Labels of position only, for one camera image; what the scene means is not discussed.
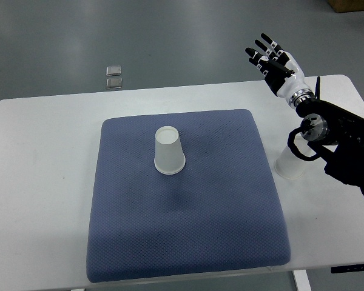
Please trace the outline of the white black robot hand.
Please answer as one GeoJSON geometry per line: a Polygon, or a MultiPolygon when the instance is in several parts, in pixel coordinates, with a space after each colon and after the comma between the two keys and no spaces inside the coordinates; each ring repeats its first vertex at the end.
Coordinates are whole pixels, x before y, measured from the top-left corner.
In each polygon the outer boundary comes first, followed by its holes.
{"type": "Polygon", "coordinates": [[[314,97],[314,92],[305,83],[305,75],[294,57],[283,50],[279,43],[262,33],[261,39],[255,40],[259,48],[247,47],[245,52],[249,62],[264,76],[264,81],[271,92],[283,98],[291,108],[314,97]]]}

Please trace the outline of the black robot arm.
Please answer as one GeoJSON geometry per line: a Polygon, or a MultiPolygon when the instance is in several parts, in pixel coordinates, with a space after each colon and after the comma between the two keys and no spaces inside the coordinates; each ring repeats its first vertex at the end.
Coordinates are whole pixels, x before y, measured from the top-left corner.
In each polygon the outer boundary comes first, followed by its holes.
{"type": "Polygon", "coordinates": [[[357,186],[364,197],[364,118],[320,99],[320,77],[315,94],[296,101],[303,118],[288,136],[288,147],[299,159],[322,158],[327,175],[357,186]]]}

